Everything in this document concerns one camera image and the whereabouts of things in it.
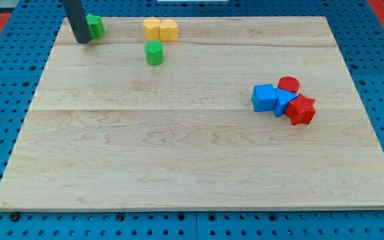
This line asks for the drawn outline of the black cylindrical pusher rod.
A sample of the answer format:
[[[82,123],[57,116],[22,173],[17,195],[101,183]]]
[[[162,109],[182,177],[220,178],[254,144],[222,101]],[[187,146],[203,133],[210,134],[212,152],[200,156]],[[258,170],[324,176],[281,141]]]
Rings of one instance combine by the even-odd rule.
[[[89,43],[92,40],[92,35],[81,0],[62,0],[61,2],[76,42],[79,44]]]

